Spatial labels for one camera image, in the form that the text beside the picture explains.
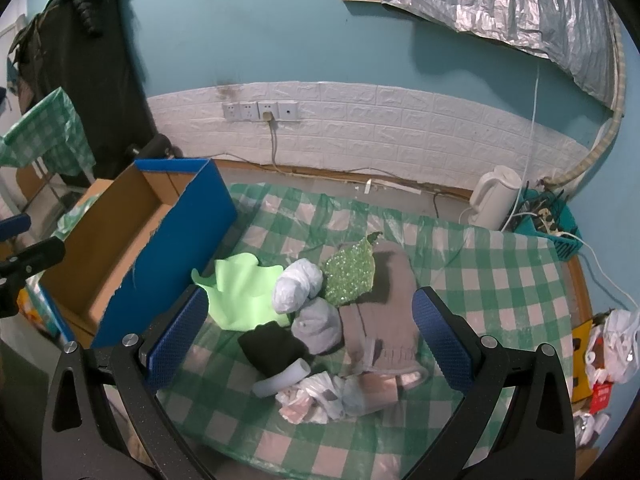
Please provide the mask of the grey brown towel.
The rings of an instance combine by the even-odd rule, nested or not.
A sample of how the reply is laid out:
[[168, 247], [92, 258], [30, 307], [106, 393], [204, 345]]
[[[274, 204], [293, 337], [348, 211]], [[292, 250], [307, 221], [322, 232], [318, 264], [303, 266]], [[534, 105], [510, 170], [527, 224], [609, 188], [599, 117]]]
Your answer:
[[398, 244], [381, 240], [373, 255], [372, 290], [338, 309], [350, 371], [393, 375], [401, 388], [413, 389], [427, 378], [427, 370], [416, 358], [418, 329], [411, 309], [416, 278]]

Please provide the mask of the black sock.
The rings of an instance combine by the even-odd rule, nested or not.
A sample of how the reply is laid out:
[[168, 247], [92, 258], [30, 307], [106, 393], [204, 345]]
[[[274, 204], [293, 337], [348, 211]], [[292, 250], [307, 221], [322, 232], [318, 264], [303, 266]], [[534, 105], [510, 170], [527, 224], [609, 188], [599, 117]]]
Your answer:
[[307, 355], [305, 345], [288, 328], [274, 321], [242, 334], [238, 343], [250, 365], [264, 377], [283, 372]]

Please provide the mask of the light green cloth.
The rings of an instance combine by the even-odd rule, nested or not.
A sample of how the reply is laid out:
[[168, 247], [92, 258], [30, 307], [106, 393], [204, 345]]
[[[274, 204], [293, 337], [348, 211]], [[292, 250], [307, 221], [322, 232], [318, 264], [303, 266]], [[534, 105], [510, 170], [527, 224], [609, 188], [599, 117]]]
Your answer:
[[214, 273], [203, 276], [191, 271], [193, 283], [206, 292], [208, 315], [221, 330], [249, 332], [259, 325], [276, 322], [288, 327], [291, 321], [272, 306], [272, 293], [283, 266], [261, 266], [250, 252], [217, 259]]

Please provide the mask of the white foam tube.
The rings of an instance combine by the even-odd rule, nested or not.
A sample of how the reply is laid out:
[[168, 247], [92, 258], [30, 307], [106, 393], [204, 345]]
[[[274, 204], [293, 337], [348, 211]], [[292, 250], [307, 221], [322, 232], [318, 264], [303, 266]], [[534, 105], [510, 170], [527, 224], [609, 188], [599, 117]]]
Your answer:
[[310, 372], [310, 365], [304, 359], [297, 359], [279, 374], [255, 382], [252, 387], [252, 393], [259, 399], [275, 396], [279, 391], [298, 384]]

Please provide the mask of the grey sock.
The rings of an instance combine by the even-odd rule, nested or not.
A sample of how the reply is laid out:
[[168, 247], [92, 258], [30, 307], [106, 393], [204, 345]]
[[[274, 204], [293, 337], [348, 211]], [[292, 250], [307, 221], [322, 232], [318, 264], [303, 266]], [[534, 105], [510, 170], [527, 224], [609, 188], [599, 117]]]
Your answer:
[[298, 311], [291, 330], [313, 356], [334, 350], [343, 340], [342, 319], [337, 308], [320, 297], [308, 301]]

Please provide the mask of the green glitter sponge cloth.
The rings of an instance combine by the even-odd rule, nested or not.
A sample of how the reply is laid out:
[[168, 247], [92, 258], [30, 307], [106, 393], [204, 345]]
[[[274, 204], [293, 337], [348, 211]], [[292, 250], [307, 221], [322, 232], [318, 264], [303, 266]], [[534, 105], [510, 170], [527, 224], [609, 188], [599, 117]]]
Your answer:
[[334, 307], [351, 304], [373, 288], [375, 258], [373, 249], [381, 232], [373, 232], [359, 242], [340, 248], [322, 263], [321, 296]]

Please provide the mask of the blue cardboard box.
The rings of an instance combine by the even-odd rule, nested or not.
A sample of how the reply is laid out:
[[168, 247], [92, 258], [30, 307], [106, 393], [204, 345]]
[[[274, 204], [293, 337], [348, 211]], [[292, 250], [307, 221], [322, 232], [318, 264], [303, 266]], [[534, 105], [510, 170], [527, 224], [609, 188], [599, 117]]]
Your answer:
[[138, 159], [87, 194], [94, 203], [39, 285], [63, 340], [101, 348], [167, 311], [238, 214], [210, 159]]

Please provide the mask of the green checkered tablecloth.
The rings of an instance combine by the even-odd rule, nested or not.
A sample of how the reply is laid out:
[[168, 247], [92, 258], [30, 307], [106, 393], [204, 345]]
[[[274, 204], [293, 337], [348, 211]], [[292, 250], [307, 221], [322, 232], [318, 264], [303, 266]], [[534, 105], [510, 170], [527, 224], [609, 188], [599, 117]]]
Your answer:
[[341, 308], [345, 345], [312, 362], [348, 376], [369, 364], [417, 362], [422, 384], [370, 415], [293, 425], [276, 400], [252, 393], [258, 374], [235, 333], [206, 322], [172, 384], [160, 393], [188, 438], [234, 460], [290, 479], [398, 479], [435, 440], [460, 402], [421, 340], [411, 298], [430, 286], [479, 334], [507, 347], [548, 342], [570, 376], [572, 336], [562, 266], [548, 240], [406, 214], [358, 200], [270, 184], [230, 188], [239, 218], [224, 255], [284, 266], [326, 261], [338, 248], [378, 236], [374, 289]]

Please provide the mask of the black hanging clothes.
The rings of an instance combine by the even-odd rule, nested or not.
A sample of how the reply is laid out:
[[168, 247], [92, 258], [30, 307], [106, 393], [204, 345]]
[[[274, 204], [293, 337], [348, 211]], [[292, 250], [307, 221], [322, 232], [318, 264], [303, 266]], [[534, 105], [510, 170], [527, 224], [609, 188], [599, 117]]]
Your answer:
[[156, 135], [122, 24], [120, 0], [49, 0], [10, 52], [33, 107], [57, 88], [70, 97], [94, 158], [114, 179]]

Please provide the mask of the teal plastic basket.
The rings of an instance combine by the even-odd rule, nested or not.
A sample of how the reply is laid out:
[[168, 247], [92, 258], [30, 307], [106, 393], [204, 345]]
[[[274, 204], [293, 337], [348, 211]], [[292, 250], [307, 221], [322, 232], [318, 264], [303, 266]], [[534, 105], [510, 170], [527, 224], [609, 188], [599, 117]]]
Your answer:
[[538, 192], [526, 188], [510, 222], [514, 233], [550, 240], [561, 261], [568, 261], [582, 248], [576, 220], [564, 200], [564, 192]]

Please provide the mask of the white electric kettle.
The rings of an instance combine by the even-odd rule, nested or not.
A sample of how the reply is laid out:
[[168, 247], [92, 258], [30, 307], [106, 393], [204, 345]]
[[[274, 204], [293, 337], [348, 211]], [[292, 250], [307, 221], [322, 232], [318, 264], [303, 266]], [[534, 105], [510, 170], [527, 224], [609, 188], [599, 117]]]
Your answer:
[[507, 166], [495, 166], [483, 174], [470, 197], [469, 224], [494, 231], [500, 229], [521, 186], [520, 175]]

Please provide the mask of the silver foil curtain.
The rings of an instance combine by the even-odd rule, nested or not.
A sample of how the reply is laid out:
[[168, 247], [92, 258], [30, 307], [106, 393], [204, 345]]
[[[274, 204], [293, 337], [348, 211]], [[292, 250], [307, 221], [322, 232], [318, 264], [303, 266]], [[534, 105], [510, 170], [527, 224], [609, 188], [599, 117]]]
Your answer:
[[613, 107], [618, 88], [615, 16], [608, 0], [383, 0], [456, 32], [545, 58], [578, 88]]

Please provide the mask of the white wall socket strip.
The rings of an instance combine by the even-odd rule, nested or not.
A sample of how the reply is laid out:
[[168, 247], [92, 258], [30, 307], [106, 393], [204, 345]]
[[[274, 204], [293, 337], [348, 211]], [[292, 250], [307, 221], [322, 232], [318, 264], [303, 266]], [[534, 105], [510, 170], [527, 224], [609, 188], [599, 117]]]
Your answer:
[[298, 122], [298, 103], [295, 101], [231, 102], [221, 105], [227, 122]]

